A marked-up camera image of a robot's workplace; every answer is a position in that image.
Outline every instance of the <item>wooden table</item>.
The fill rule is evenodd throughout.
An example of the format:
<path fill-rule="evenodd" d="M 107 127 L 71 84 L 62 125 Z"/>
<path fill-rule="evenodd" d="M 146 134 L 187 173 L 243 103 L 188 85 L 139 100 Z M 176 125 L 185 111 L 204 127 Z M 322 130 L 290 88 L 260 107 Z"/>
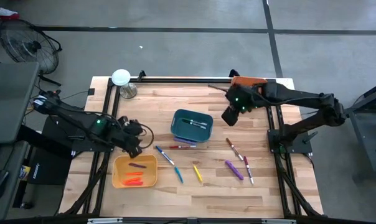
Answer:
<path fill-rule="evenodd" d="M 102 111 L 109 77 L 93 77 L 90 88 L 95 94 L 87 99 L 85 109 Z M 290 78 L 278 78 L 294 89 Z M 140 83 L 132 100 L 120 99 L 118 118 L 126 115 L 148 125 L 155 133 L 151 147 L 144 154 L 158 159 L 158 178 L 154 187 L 115 189 L 111 183 L 113 161 L 127 155 L 120 149 L 112 153 L 107 172 L 101 216 L 103 217 L 212 217 L 212 218 L 279 218 L 283 217 L 273 155 L 268 149 L 266 131 L 269 129 L 266 110 L 260 108 L 241 114 L 238 123 L 230 127 L 221 118 L 228 105 L 224 93 L 206 84 Z M 111 97 L 109 113 L 113 106 Z M 155 150 L 154 145 L 175 145 L 170 125 L 178 109 L 209 114 L 214 119 L 210 140 L 192 149 L 166 149 L 164 152 L 180 168 L 184 183 L 180 183 L 173 167 Z M 283 105 L 285 123 L 301 120 L 297 106 Z M 252 185 L 243 162 L 225 141 L 229 138 L 239 152 L 247 156 L 255 184 Z M 80 196 L 88 182 L 93 153 L 84 152 L 74 159 L 65 186 L 60 212 L 66 211 Z M 225 165 L 230 160 L 245 176 L 238 180 Z M 316 211 L 322 213 L 314 171 L 308 159 L 292 155 L 294 175 L 301 193 Z M 202 174 L 203 184 L 195 175 L 195 164 Z M 289 207 L 293 210 L 288 191 Z"/>

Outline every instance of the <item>concrete floor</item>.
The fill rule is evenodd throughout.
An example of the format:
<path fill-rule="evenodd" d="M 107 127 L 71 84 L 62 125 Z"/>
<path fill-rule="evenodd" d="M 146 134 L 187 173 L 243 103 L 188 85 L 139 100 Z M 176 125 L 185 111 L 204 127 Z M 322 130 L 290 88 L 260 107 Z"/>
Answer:
<path fill-rule="evenodd" d="M 376 30 L 376 0 L 268 2 L 275 29 Z M 41 25 L 267 28 L 261 0 L 26 0 L 5 1 L 4 7 Z M 276 76 L 267 34 L 46 33 L 64 49 L 58 69 L 49 75 L 63 83 L 63 96 L 86 90 L 92 76 L 109 76 L 119 68 L 149 76 L 225 77 L 231 68 L 250 77 Z M 276 43 L 283 76 L 293 78 L 298 90 L 335 93 L 349 107 L 376 85 L 374 35 L 276 35 Z M 11 62 L 1 46 L 0 61 Z M 42 82 L 42 88 L 54 86 Z M 67 103 L 83 106 L 85 98 Z M 32 113 L 27 124 L 41 129 L 44 119 Z M 369 164 L 350 122 L 316 131 L 312 146 L 324 213 L 376 222 L 376 185 L 355 185 L 351 179 Z M 52 206 L 40 215 L 53 214 Z"/>

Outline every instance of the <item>fan grille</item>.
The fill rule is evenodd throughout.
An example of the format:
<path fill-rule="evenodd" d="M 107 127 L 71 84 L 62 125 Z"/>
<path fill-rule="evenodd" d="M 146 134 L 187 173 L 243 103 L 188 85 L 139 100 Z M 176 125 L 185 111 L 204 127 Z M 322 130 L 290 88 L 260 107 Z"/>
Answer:
<path fill-rule="evenodd" d="M 41 74 L 50 74 L 58 67 L 58 52 L 52 41 L 37 30 L 27 21 L 4 21 L 0 42 L 15 62 L 38 62 Z"/>

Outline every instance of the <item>red marker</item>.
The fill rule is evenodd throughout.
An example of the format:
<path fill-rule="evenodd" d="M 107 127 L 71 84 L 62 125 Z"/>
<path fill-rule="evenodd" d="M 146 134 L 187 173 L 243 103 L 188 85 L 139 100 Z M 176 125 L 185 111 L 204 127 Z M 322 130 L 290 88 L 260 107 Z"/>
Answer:
<path fill-rule="evenodd" d="M 169 146 L 169 149 L 183 149 L 188 147 L 196 147 L 196 146 Z"/>
<path fill-rule="evenodd" d="M 246 156 L 243 157 L 243 160 L 245 161 L 246 170 L 248 170 L 248 174 L 249 174 L 249 177 L 250 177 L 250 182 L 251 182 L 251 184 L 255 184 L 255 182 L 253 181 L 253 176 L 251 175 L 249 163 L 248 163 L 248 160 L 246 159 Z"/>

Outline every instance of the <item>blue bin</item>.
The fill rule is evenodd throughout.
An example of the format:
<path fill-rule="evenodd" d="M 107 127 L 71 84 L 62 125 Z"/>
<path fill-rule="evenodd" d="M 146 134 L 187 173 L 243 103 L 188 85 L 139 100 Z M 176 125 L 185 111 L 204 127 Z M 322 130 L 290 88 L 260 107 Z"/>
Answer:
<path fill-rule="evenodd" d="M 206 129 L 191 125 L 183 121 L 184 119 L 194 120 L 201 123 L 206 123 Z M 195 141 L 204 142 L 209 140 L 212 134 L 213 118 L 210 115 L 179 109 L 174 113 L 171 123 L 171 133 L 176 137 Z"/>

